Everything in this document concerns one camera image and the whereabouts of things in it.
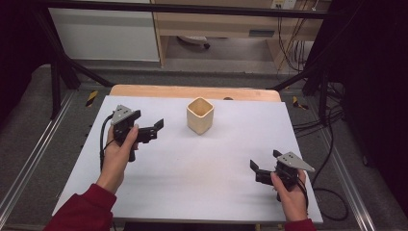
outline cable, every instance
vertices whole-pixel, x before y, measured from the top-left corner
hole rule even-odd
[[[338,110],[338,111],[334,112],[333,115],[334,115],[334,116],[338,116],[338,115],[340,115],[340,114],[342,114],[342,113],[343,113],[343,110]],[[294,124],[294,125],[293,125],[293,128],[294,128],[294,129],[303,128],[303,127],[306,126],[306,125],[310,125],[310,124],[314,124],[314,123],[317,124],[317,125],[321,124],[321,119],[317,119],[317,120],[310,121],[310,122],[305,122],[305,123]]]
[[[113,117],[114,117],[114,114],[109,115],[108,117],[105,118],[105,121],[103,121],[103,124],[102,124],[101,136],[100,136],[100,139],[99,139],[99,150],[100,150],[99,151],[99,160],[100,160],[101,170],[102,170],[103,161],[104,161],[104,158],[105,158],[105,149],[112,142],[112,141],[110,141],[108,144],[106,144],[105,147],[103,146],[103,135],[105,133],[105,126],[106,126],[106,123],[108,122],[108,120],[113,118]]]
[[[330,109],[330,111],[329,111],[329,117],[332,115],[332,110],[333,110],[334,108],[335,108],[335,107],[333,107],[333,108]],[[330,159],[330,157],[331,157],[331,154],[332,154],[332,151],[333,151],[334,136],[333,136],[333,128],[332,128],[332,126],[331,126],[331,121],[330,121],[330,119],[328,119],[328,123],[327,123],[327,124],[328,124],[329,132],[330,132],[330,137],[331,137],[329,152],[328,152],[328,154],[327,154],[327,156],[326,156],[326,158],[325,158],[323,164],[321,165],[321,167],[319,168],[319,170],[316,172],[315,177],[313,178],[312,187],[315,186],[316,180],[318,179],[318,177],[319,177],[321,171],[323,170],[323,168],[326,166],[327,162],[329,161],[329,159]]]
[[[328,121],[328,128],[329,128],[330,137],[331,137],[329,152],[328,152],[328,154],[327,154],[327,156],[326,156],[326,158],[325,158],[323,164],[321,165],[321,167],[319,168],[319,170],[317,171],[315,177],[314,177],[313,180],[312,180],[312,188],[313,188],[314,191],[324,191],[324,192],[328,192],[328,193],[333,193],[334,195],[336,195],[336,196],[342,201],[342,203],[343,203],[343,205],[344,205],[344,209],[345,209],[345,214],[344,214],[342,217],[340,217],[340,218],[334,218],[334,217],[328,216],[328,215],[326,215],[324,212],[320,211],[321,214],[322,214],[324,217],[329,218],[329,219],[332,219],[332,220],[335,220],[335,221],[342,221],[342,220],[345,220],[345,219],[348,218],[348,207],[347,207],[346,202],[344,201],[344,199],[342,198],[342,196],[339,195],[338,193],[336,193],[336,192],[334,192],[334,191],[331,191],[331,190],[324,189],[324,188],[314,188],[314,186],[315,186],[316,180],[318,179],[318,177],[319,177],[321,171],[322,171],[322,170],[324,169],[324,167],[326,166],[326,164],[327,164],[328,160],[330,159],[330,157],[331,157],[331,155],[332,155],[332,152],[333,152],[334,135],[333,135],[333,128],[332,128],[331,116],[332,116],[333,110],[334,110],[335,108],[339,107],[339,106],[340,106],[340,105],[337,105],[337,106],[331,108],[330,111],[329,111],[329,116],[328,116],[329,119],[327,119],[327,121]]]
[[[302,180],[300,180],[299,177],[297,177],[296,180],[297,186],[300,188],[300,190],[303,192],[303,195],[305,196],[306,199],[306,209],[309,208],[309,197],[307,196],[307,191],[306,191],[306,185],[303,183]]]
[[[307,5],[308,1],[309,1],[309,0],[306,0],[306,1],[305,1],[305,3],[303,4],[303,7],[302,7],[301,10],[304,10],[304,9],[306,8],[306,5]],[[287,49],[285,50],[285,47],[284,47],[284,44],[283,44],[283,41],[282,41],[282,38],[281,38],[282,18],[281,18],[281,17],[278,17],[279,46],[280,46],[280,48],[281,48],[281,50],[282,50],[282,52],[283,52],[283,54],[284,54],[284,56],[285,56],[285,60],[286,60],[286,62],[287,62],[287,64],[288,64],[288,66],[289,66],[291,69],[298,71],[299,73],[300,73],[300,71],[301,71],[300,68],[299,68],[300,63],[297,63],[297,68],[294,67],[294,66],[292,65],[292,63],[291,63],[291,60],[288,58],[287,54],[288,54],[288,51],[289,51],[289,50],[293,50],[294,39],[297,37],[297,34],[299,33],[299,31],[300,31],[300,29],[301,29],[301,27],[303,26],[303,24],[304,24],[305,21],[306,21],[306,18],[302,18],[301,20],[298,19],[298,20],[296,21],[296,25],[294,26],[294,30],[293,30],[291,39],[290,39],[290,41],[289,41],[288,47],[287,47]]]
[[[114,231],[116,231],[116,224],[114,222],[112,222],[112,228],[114,229]]]
[[[342,201],[342,203],[343,203],[343,205],[344,205],[345,213],[344,213],[344,215],[343,215],[342,217],[340,217],[340,218],[334,218],[334,217],[331,217],[331,216],[326,215],[322,210],[320,210],[321,214],[322,214],[324,217],[329,218],[329,219],[332,219],[332,220],[335,220],[335,221],[343,221],[343,220],[345,220],[345,219],[348,218],[348,213],[349,213],[349,211],[348,211],[347,203],[345,202],[345,200],[343,199],[343,197],[342,197],[340,194],[338,194],[338,193],[336,193],[336,192],[334,192],[334,191],[331,191],[331,190],[324,189],[324,188],[315,188],[315,189],[313,189],[313,190],[314,190],[315,192],[316,192],[316,191],[323,191],[323,192],[327,192],[327,193],[332,193],[332,194],[336,195],[336,196]]]
[[[317,131],[319,131],[319,130],[321,130],[321,129],[323,129],[323,128],[324,128],[324,127],[320,127],[320,128],[318,128],[318,129],[316,129],[316,130],[313,130],[312,132],[306,133],[306,134],[301,135],[301,136],[298,136],[298,137],[296,137],[296,138],[299,139],[299,138],[302,138],[302,137],[306,137],[306,136],[308,136],[308,135],[311,135],[311,134],[313,134],[313,133],[316,133]]]
[[[338,113],[336,113],[335,116],[330,117],[330,121],[333,124],[333,123],[337,122],[339,119],[341,119],[343,117],[344,117],[344,113],[343,113],[343,110],[341,110]],[[307,131],[307,130],[310,130],[310,129],[313,129],[313,128],[316,128],[316,127],[321,129],[321,128],[324,128],[325,126],[324,126],[324,124],[322,124],[321,120],[318,120],[317,122],[314,122],[314,123],[305,124],[305,125],[302,125],[302,126],[294,126],[293,130],[294,130],[295,134],[299,134],[301,132],[304,132],[304,131]]]

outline black cable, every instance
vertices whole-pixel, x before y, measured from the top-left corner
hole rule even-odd
[[[306,61],[305,61],[305,44],[306,44],[306,41],[303,40],[301,42],[301,45],[302,45],[302,47],[301,47],[301,51],[302,51],[301,58],[302,58],[302,68],[303,69],[305,68],[305,65],[306,65]]]
[[[299,41],[296,42],[296,45],[294,46],[294,49],[293,49],[293,59],[294,59],[295,62],[297,62],[298,46],[299,46]]]
[[[328,160],[330,159],[330,157],[331,157],[331,155],[332,155],[332,152],[333,152],[334,135],[333,135],[333,128],[332,128],[331,116],[332,116],[333,110],[334,110],[335,108],[339,107],[339,106],[340,106],[340,105],[337,105],[337,106],[331,108],[330,111],[329,111],[329,116],[328,116],[329,119],[327,119],[327,121],[328,121],[328,122],[327,122],[327,124],[328,124],[327,126],[328,126],[328,128],[329,128],[330,137],[331,137],[329,152],[328,152],[328,154],[327,154],[327,156],[326,156],[326,158],[325,158],[323,164],[321,165],[321,167],[319,168],[319,170],[317,171],[315,177],[314,177],[313,180],[312,180],[312,188],[313,188],[314,191],[324,191],[324,192],[328,192],[328,193],[333,193],[333,194],[336,195],[336,196],[342,201],[342,203],[344,204],[345,214],[344,214],[344,216],[342,216],[342,217],[340,217],[340,218],[334,218],[334,217],[328,216],[328,215],[326,215],[324,212],[320,211],[321,214],[322,214],[324,217],[329,218],[329,219],[332,219],[332,220],[335,220],[335,221],[342,221],[342,220],[345,220],[345,219],[348,218],[348,207],[347,207],[346,202],[344,201],[344,199],[342,198],[342,196],[339,195],[338,193],[336,193],[336,192],[334,192],[334,191],[330,191],[330,190],[324,189],[324,188],[314,188],[314,186],[315,186],[316,180],[318,179],[318,177],[319,177],[321,171],[322,171],[322,170],[324,169],[324,167],[326,166],[326,164],[327,164]]]
[[[333,108],[330,109],[330,111],[329,111],[329,117],[332,115],[332,111],[333,111],[334,108],[336,108],[336,107],[333,107]],[[332,126],[331,126],[331,121],[330,121],[330,119],[328,119],[327,121],[328,121],[328,122],[327,122],[327,124],[328,124],[327,126],[328,126],[328,128],[329,128],[330,137],[331,137],[329,152],[328,152],[328,154],[327,154],[327,156],[326,156],[326,158],[325,158],[323,164],[321,165],[321,167],[319,168],[319,170],[316,172],[315,177],[313,178],[312,187],[315,186],[316,180],[318,179],[318,177],[319,177],[321,171],[323,170],[323,168],[326,166],[327,162],[329,161],[329,159],[330,159],[330,157],[331,157],[331,154],[332,154],[332,151],[333,151],[333,143],[334,143],[333,128],[332,128]]]
[[[303,4],[303,7],[302,7],[301,10],[304,10],[304,9],[306,8],[306,5],[307,5],[308,1],[309,1],[309,0],[306,0],[306,1],[305,1],[305,3]],[[282,50],[285,54],[286,54],[286,52],[288,52],[289,50],[292,50],[292,51],[293,51],[292,53],[294,53],[294,54],[293,54],[293,56],[292,56],[292,59],[293,59],[293,57],[294,57],[295,61],[297,62],[297,68],[293,67],[292,64],[290,64],[290,61],[289,61],[289,60],[287,60],[287,63],[288,63],[288,66],[289,66],[290,68],[292,68],[293,70],[297,70],[298,73],[300,73],[301,70],[300,70],[300,68],[299,68],[299,62],[296,60],[296,54],[295,54],[295,53],[297,53],[297,45],[299,44],[299,41],[298,41],[297,44],[296,44],[295,50],[293,50],[293,44],[294,44],[294,39],[297,37],[297,34],[299,33],[301,27],[303,26],[304,22],[306,21],[306,18],[303,18],[303,19],[300,21],[300,25],[299,25],[299,21],[300,21],[300,19],[298,19],[298,20],[296,21],[296,25],[294,25],[294,30],[293,30],[291,39],[290,39],[289,44],[288,44],[288,49],[287,49],[286,51],[285,51],[285,50]]]
[[[105,145],[105,147],[103,148],[103,150],[105,151],[106,150],[106,148],[109,146],[109,144],[111,144],[113,141],[115,141],[115,140],[111,140],[111,141],[109,141],[106,145]]]
[[[296,67],[294,67],[292,65],[291,60],[288,58],[287,52],[285,51],[285,45],[283,44],[283,40],[282,40],[282,37],[281,37],[281,31],[282,31],[282,18],[278,17],[278,37],[279,37],[278,41],[279,41],[279,47],[281,48],[281,51],[283,52],[283,55],[285,56],[285,60],[286,60],[286,63],[288,64],[288,66],[290,68],[292,68],[293,70],[299,71]]]
[[[309,133],[303,134],[303,135],[298,136],[298,137],[296,137],[296,138],[297,138],[297,139],[299,139],[299,138],[302,138],[302,137],[309,136],[309,135],[314,134],[314,133],[316,133],[317,131],[319,131],[319,130],[321,130],[321,129],[323,129],[323,128],[324,128],[324,127],[320,127],[320,128],[318,128],[318,129],[316,129],[316,130],[313,130],[312,132],[309,132]]]
[[[327,118],[326,120],[330,119],[331,123],[333,124],[333,123],[337,122],[339,119],[341,119],[343,117],[343,115],[344,115],[343,111],[339,111],[338,113],[336,113],[336,115],[334,115],[334,116],[332,116],[330,118]],[[313,129],[313,128],[316,128],[316,127],[324,128],[326,126],[324,126],[324,124],[322,123],[321,120],[318,120],[317,122],[314,122],[314,123],[305,124],[305,125],[302,125],[302,126],[294,126],[293,130],[294,130],[295,134],[298,134],[298,133],[301,133],[301,132],[304,132],[304,131],[307,131],[307,130],[310,130],[310,129]]]
[[[306,185],[305,185],[305,183],[303,183],[302,180],[300,180],[299,177],[297,177],[296,184],[297,184],[297,186],[300,188],[300,190],[303,192],[303,195],[305,196],[305,199],[306,199],[306,210],[307,210],[307,208],[309,208],[309,197],[307,196]]]
[[[114,231],[116,231],[116,224],[114,222],[112,222],[112,228],[114,229]]]
[[[328,215],[325,214],[322,210],[320,210],[321,214],[322,214],[324,217],[329,218],[329,219],[332,219],[332,220],[335,220],[335,221],[343,221],[343,220],[346,220],[346,219],[348,218],[348,207],[347,207],[347,203],[345,202],[345,200],[343,199],[343,197],[342,197],[340,194],[338,194],[338,193],[336,193],[336,192],[334,192],[334,191],[331,191],[331,190],[324,189],[324,188],[315,188],[315,189],[313,189],[313,190],[314,190],[315,192],[316,192],[316,191],[323,191],[323,192],[327,192],[327,193],[332,193],[332,194],[336,195],[336,196],[342,201],[342,203],[343,203],[343,205],[344,205],[345,213],[344,213],[344,215],[343,215],[342,217],[340,217],[340,218],[334,218],[334,217],[328,216]]]
[[[320,124],[321,119],[317,119],[317,120],[309,121],[309,122],[305,122],[305,123],[297,123],[297,124],[292,125],[292,127],[294,127],[294,129],[296,129],[297,127],[302,127],[302,126],[310,125],[310,124],[314,124],[314,123]]]
[[[100,160],[101,170],[102,170],[103,161],[104,161],[104,158],[105,158],[105,148],[106,148],[106,146],[109,145],[109,143],[112,142],[112,141],[109,142],[105,147],[103,146],[103,136],[104,136],[104,133],[105,133],[105,126],[106,126],[106,123],[109,121],[109,119],[111,119],[113,117],[114,117],[114,114],[109,115],[108,117],[105,118],[105,121],[103,121],[103,124],[102,124],[101,136],[100,136],[100,139],[99,139],[99,160]]]

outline gray floor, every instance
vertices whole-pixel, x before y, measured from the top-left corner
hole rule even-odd
[[[285,69],[277,74],[266,43],[259,39],[212,38],[212,47],[188,45],[173,38],[170,40],[165,67],[137,64],[122,70],[116,66],[94,66],[95,72],[106,79],[121,84],[179,85],[203,87],[231,87],[264,89],[280,83],[294,74]],[[53,140],[46,148],[30,182],[15,204],[7,225],[30,224],[42,226],[51,218],[59,192],[75,165],[81,145],[97,115],[103,96],[109,89],[98,87],[99,93],[92,107],[85,107],[89,93],[96,88],[88,78],[82,77],[82,88],[75,91],[73,101]],[[282,91],[293,124],[314,120],[310,110],[293,107],[293,95],[307,104],[299,89],[302,81]],[[0,130],[0,198],[4,198],[19,170],[24,166],[36,146],[51,115],[50,75],[47,68],[40,68],[20,104],[13,110],[7,123]],[[377,230],[408,230],[404,216],[375,168],[365,167],[362,156],[350,133],[346,121],[334,124],[335,144],[353,176],[353,181]],[[315,133],[298,139],[304,159],[314,167],[321,165],[327,154],[322,136]],[[318,187],[333,190],[344,198],[338,175],[329,163],[317,181]],[[344,213],[340,201],[325,193],[317,192],[320,209],[333,217]],[[275,230],[275,224],[262,225],[263,230]],[[353,212],[345,221],[324,218],[319,230],[359,230]]]

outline black frame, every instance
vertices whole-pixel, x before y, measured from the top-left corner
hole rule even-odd
[[[275,9],[247,9],[235,7],[213,7],[213,6],[191,6],[191,5],[169,5],[169,4],[143,4],[143,3],[118,3],[118,2],[96,2],[96,1],[66,1],[66,0],[35,0],[31,2],[31,13],[37,24],[46,35],[52,46],[52,54],[56,61],[52,65],[57,65],[52,71],[53,84],[53,114],[54,118],[61,108],[60,87],[58,78],[61,75],[69,89],[77,89],[80,86],[79,80],[72,70],[73,68],[89,76],[91,79],[102,84],[105,87],[112,87],[115,84],[106,81],[102,77],[86,69],[71,60],[64,52],[59,41],[58,35],[47,24],[44,17],[44,11],[48,8],[57,9],[77,9],[77,10],[97,10],[97,11],[120,11],[120,12],[152,12],[152,13],[201,13],[201,14],[221,14],[221,15],[243,15],[243,16],[265,16],[265,17],[286,17],[286,18],[308,18],[324,20],[342,20],[347,12],[342,9],[338,12],[306,12],[306,11],[287,11]],[[304,72],[293,78],[279,84],[268,90],[282,90],[292,83],[307,78],[311,73],[319,71],[321,65],[306,66]]]

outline black pole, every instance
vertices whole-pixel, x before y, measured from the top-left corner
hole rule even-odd
[[[43,8],[32,7],[30,10],[34,20],[30,21],[29,23],[31,23],[32,26],[38,26],[41,29],[39,33],[44,33],[45,37],[47,38],[52,49],[51,57],[56,60],[57,65],[59,66],[59,73],[63,78],[66,86],[69,89],[77,89],[81,85],[81,82],[79,81],[76,73],[72,70],[72,68],[64,61],[64,49],[54,35],[49,23],[47,22],[42,11]]]
[[[86,67],[76,63],[75,61],[73,61],[71,58],[69,58],[67,55],[65,55],[65,60],[72,66],[74,67],[76,70],[78,70],[79,72],[87,75],[88,77],[90,77],[92,80],[98,82],[99,84],[103,85],[104,87],[108,87],[111,88],[113,87],[115,84],[111,83],[110,81],[100,77],[99,75],[93,73],[92,71],[88,70]]]
[[[51,119],[54,119],[61,109],[60,71],[57,62],[51,64],[51,85],[53,99]]]
[[[120,12],[153,12],[153,13],[201,13],[242,16],[289,17],[310,19],[337,19],[344,16],[342,12],[309,12],[288,11],[275,9],[214,7],[195,5],[171,4],[146,4],[146,3],[118,3],[118,2],[92,2],[92,1],[67,1],[67,0],[36,0],[35,3],[48,8],[120,11]]]
[[[316,64],[311,65],[308,68],[305,68],[303,70],[303,72],[298,73],[297,75],[295,75],[294,77],[274,86],[271,88],[267,88],[267,90],[276,90],[276,91],[280,91],[285,89],[287,86],[290,86],[294,83],[296,83],[297,81],[301,80],[301,79],[305,79],[305,78],[309,78],[311,75],[316,74],[318,70],[318,66]]]
[[[327,85],[329,81],[328,68],[323,71],[320,77],[320,95],[319,95],[319,118],[324,126],[327,125],[326,121],[326,105],[327,105]]]

